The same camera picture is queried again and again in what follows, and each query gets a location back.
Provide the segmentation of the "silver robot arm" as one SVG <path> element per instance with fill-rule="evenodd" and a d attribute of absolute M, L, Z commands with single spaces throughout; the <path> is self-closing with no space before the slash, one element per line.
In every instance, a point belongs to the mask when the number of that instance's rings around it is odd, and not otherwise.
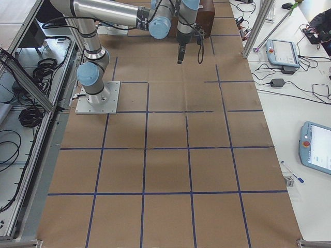
<path fill-rule="evenodd" d="M 152 1 L 151 7 L 134 6 L 116 1 L 51 1 L 52 6 L 67 19 L 76 19 L 75 27 L 79 40 L 84 46 L 87 61 L 77 70 L 79 82 L 85 90 L 88 104 L 101 106 L 109 101 L 111 94 L 103 81 L 103 74 L 109 63 L 109 53 L 104 48 L 97 34 L 95 22 L 119 28 L 121 25 L 131 29 L 149 32 L 155 39 L 165 38 L 171 28 L 173 17 L 177 17 L 178 64 L 184 60 L 186 45 L 193 36 L 200 46 L 198 63 L 204 56 L 204 35 L 196 23 L 199 1 Z"/>

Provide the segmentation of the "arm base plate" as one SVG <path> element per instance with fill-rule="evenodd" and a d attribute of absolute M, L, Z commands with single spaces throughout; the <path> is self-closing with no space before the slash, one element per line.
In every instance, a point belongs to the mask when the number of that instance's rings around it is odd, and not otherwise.
<path fill-rule="evenodd" d="M 116 114 L 120 81 L 104 82 L 104 89 L 97 95 L 89 95 L 82 87 L 78 97 L 76 114 Z"/>

